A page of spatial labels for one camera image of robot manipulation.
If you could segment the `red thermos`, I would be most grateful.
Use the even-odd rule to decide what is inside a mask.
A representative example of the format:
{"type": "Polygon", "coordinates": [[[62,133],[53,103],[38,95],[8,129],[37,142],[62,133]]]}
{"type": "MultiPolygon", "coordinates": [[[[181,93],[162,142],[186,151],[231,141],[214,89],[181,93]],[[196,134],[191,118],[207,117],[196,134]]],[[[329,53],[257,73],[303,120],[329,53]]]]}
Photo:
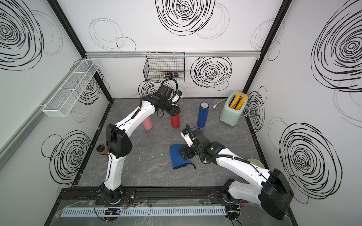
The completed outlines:
{"type": "Polygon", "coordinates": [[[180,114],[171,116],[171,126],[174,129],[178,129],[180,127],[180,114]]]}

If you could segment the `blue cloth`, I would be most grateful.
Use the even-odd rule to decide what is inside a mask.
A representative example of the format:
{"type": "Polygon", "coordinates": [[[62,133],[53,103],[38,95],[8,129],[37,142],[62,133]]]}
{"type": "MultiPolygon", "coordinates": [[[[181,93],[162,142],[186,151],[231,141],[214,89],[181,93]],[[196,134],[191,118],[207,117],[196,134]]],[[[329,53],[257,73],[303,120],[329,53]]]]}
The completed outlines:
{"type": "Polygon", "coordinates": [[[196,169],[196,166],[191,162],[191,160],[186,156],[186,159],[184,160],[182,155],[179,154],[179,150],[186,147],[187,145],[180,145],[175,144],[170,146],[170,156],[171,156],[171,162],[173,169],[179,169],[186,167],[187,165],[192,165],[194,169],[196,169]]]}

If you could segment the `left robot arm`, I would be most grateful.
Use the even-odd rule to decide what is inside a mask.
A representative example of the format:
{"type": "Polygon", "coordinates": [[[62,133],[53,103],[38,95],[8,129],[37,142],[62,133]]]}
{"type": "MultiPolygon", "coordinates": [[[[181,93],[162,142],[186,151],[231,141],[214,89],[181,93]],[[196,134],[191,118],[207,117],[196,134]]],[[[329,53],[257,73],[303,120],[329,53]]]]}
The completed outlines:
{"type": "Polygon", "coordinates": [[[123,120],[106,127],[106,141],[97,147],[103,154],[108,152],[108,165],[105,181],[100,186],[100,194],[110,204],[117,204],[122,198],[122,170],[126,156],[133,148],[130,136],[153,113],[161,110],[170,116],[181,110],[177,102],[182,99],[178,82],[174,78],[164,79],[154,93],[140,97],[139,105],[123,120]]]}

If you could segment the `pink thermos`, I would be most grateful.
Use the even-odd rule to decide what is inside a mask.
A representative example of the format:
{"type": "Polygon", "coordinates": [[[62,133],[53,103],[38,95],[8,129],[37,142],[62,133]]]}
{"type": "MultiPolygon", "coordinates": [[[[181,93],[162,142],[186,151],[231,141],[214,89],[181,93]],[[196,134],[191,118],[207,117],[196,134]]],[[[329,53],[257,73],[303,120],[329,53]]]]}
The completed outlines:
{"type": "Polygon", "coordinates": [[[151,117],[147,117],[143,122],[142,125],[144,127],[145,130],[151,130],[153,128],[153,124],[152,124],[152,119],[151,117]]]}

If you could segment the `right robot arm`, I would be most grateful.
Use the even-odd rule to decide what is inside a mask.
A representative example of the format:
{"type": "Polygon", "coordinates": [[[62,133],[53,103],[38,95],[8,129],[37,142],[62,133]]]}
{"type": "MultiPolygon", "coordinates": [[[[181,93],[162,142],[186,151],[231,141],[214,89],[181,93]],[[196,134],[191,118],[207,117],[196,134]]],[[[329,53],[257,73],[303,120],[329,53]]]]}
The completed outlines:
{"type": "Polygon", "coordinates": [[[260,205],[266,213],[283,220],[290,210],[294,192],[286,176],[278,169],[268,170],[245,160],[219,142],[210,142],[200,128],[188,124],[181,136],[187,145],[180,149],[182,158],[198,157],[203,164],[224,167],[246,182],[230,179],[223,186],[227,202],[244,200],[260,205]]]}

